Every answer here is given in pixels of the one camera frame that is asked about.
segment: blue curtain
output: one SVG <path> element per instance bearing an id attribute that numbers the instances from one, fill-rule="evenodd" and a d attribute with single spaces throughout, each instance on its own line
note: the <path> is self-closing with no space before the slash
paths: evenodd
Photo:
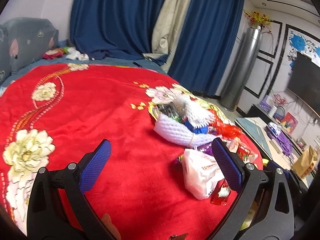
<path id="1" fill-rule="evenodd" d="M 169 76 L 214 95 L 231 55 L 244 0 L 191 0 Z"/>
<path id="2" fill-rule="evenodd" d="M 89 57 L 140 59 L 164 0 L 74 0 L 70 39 Z"/>

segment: metal screw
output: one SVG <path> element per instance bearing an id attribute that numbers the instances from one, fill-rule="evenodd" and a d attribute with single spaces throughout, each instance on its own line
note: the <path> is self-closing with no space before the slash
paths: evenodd
<path id="1" fill-rule="evenodd" d="M 254 165 L 252 163 L 247 163 L 246 167 L 250 171 L 254 170 Z"/>
<path id="2" fill-rule="evenodd" d="M 279 173 L 280 175 L 283 173 L 283 170 L 281 170 L 280 168 L 276 169 L 277 173 Z"/>
<path id="3" fill-rule="evenodd" d="M 41 167 L 41 168 L 38 170 L 38 172 L 39 172 L 40 174 L 44 173 L 44 172 L 45 172 L 45 167 Z"/>
<path id="4" fill-rule="evenodd" d="M 74 170 L 74 169 L 76 168 L 76 166 L 77 166 L 76 163 L 70 163 L 70 164 L 68 165 L 68 169 L 69 169 L 69 170 Z"/>

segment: floor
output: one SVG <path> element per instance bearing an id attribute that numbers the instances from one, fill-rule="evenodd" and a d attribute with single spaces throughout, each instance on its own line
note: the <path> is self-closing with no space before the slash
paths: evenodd
<path id="1" fill-rule="evenodd" d="M 214 105 L 216 105 L 217 107 L 220 108 L 220 110 L 225 114 L 225 116 L 231 121 L 233 122 L 236 118 L 238 117 L 242 117 L 237 111 L 229 111 L 227 109 L 225 109 L 223 106 L 221 106 L 219 104 L 219 101 L 217 99 L 211 99 L 211 98 L 202 98 L 203 100 L 206 100 Z"/>

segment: ceiling molding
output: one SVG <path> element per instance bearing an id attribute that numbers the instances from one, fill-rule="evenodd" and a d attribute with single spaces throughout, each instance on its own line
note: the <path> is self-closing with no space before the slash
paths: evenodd
<path id="1" fill-rule="evenodd" d="M 293 14 L 320 26 L 319 14 L 313 5 L 300 0 L 250 0 L 257 8 L 267 8 Z"/>

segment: black television screen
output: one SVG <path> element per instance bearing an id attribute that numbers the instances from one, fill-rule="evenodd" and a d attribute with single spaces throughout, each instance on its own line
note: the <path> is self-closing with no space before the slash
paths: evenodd
<path id="1" fill-rule="evenodd" d="M 288 89 L 320 116 L 320 67 L 298 53 Z"/>

